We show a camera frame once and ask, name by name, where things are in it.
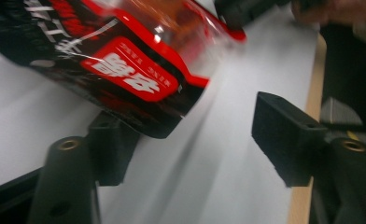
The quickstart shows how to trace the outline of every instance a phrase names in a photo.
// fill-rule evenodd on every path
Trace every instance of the wooden strip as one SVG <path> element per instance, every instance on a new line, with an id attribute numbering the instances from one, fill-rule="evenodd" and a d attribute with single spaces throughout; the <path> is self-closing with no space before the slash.
<path id="1" fill-rule="evenodd" d="M 305 107 L 305 112 L 316 120 L 319 120 L 320 116 L 325 60 L 326 42 L 321 35 L 318 35 L 311 86 Z M 292 189 L 288 224 L 308 223 L 311 207 L 312 184 L 313 179 L 311 179 L 308 187 L 294 187 Z"/>

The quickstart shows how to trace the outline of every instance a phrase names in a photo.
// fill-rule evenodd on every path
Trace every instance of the white surface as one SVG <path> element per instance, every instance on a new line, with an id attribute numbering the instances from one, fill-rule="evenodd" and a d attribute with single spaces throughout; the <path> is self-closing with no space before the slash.
<path id="1" fill-rule="evenodd" d="M 257 91 L 304 108 L 317 34 L 275 8 L 246 28 L 198 104 L 163 140 L 144 137 L 123 185 L 101 188 L 103 223 L 285 223 L 286 189 L 251 138 Z M 0 184 L 41 166 L 100 111 L 0 57 Z"/>

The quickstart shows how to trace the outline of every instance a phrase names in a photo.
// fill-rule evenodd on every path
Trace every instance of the person's hand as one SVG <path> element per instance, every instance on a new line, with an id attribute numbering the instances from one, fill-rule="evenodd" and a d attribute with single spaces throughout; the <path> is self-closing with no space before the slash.
<path id="1" fill-rule="evenodd" d="M 323 5 L 304 12 L 300 9 L 300 3 L 293 0 L 292 11 L 297 21 L 303 23 L 366 23 L 366 0 L 326 0 Z"/>

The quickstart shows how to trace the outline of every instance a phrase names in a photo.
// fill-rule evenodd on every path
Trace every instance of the wooden edge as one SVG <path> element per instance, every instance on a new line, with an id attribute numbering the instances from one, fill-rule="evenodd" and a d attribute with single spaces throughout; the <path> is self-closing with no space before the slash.
<path id="1" fill-rule="evenodd" d="M 317 50 L 311 85 L 308 92 L 305 112 L 319 120 L 323 92 L 323 77 L 326 61 L 326 42 L 321 35 L 317 36 Z M 292 188 L 288 224 L 305 224 L 309 221 L 313 179 L 308 187 Z"/>

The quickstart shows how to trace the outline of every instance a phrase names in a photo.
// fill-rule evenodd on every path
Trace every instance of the white table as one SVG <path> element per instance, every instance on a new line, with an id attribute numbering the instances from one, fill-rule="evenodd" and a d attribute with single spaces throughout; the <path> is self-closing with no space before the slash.
<path id="1" fill-rule="evenodd" d="M 100 189 L 103 223 L 287 221 L 291 190 L 251 137 L 254 105 L 267 91 L 304 109 L 317 32 L 276 7 L 246 33 L 244 49 L 223 61 L 173 133 L 143 137 L 124 184 Z M 0 185 L 42 166 L 54 141 L 85 135 L 99 111 L 0 56 Z"/>

